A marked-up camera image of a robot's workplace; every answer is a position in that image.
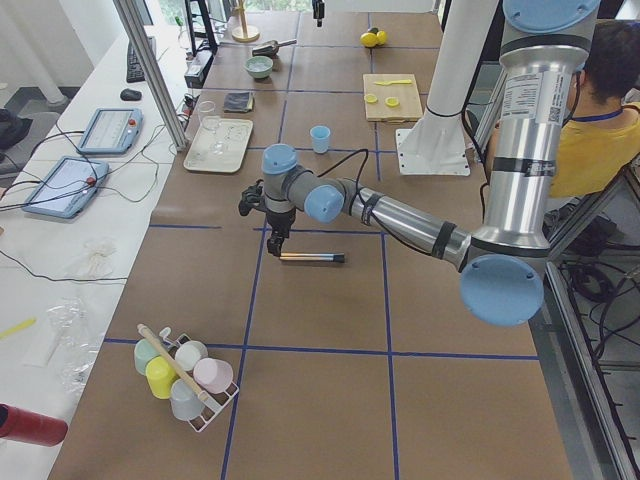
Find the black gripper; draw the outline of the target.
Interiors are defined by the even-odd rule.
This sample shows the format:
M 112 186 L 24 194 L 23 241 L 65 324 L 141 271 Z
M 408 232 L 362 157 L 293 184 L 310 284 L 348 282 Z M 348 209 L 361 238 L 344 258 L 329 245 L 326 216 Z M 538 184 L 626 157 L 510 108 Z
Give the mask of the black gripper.
M 296 208 L 288 200 L 273 199 L 267 193 L 263 180 L 257 180 L 241 193 L 238 211 L 241 216 L 247 216 L 251 210 L 257 210 L 266 215 L 271 235 L 267 240 L 269 254 L 280 257 L 285 239 L 289 238 L 291 227 L 296 220 Z

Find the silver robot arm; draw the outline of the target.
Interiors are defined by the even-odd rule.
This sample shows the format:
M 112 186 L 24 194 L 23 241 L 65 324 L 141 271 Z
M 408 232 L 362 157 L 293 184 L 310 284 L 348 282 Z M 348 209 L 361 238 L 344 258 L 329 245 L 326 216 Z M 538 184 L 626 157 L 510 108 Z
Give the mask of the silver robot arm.
M 266 216 L 268 250 L 279 255 L 298 212 L 329 223 L 339 214 L 375 225 L 460 272 L 467 309 L 486 323 L 514 326 L 543 300 L 549 243 L 542 222 L 570 79 L 586 61 L 595 1 L 455 1 L 444 31 L 423 117 L 398 131 L 404 175 L 466 175 L 461 123 L 465 98 L 496 10 L 505 18 L 500 63 L 506 76 L 500 136 L 482 225 L 451 222 L 366 188 L 358 180 L 314 174 L 286 144 L 269 146 L 262 179 L 242 194 L 239 211 Z

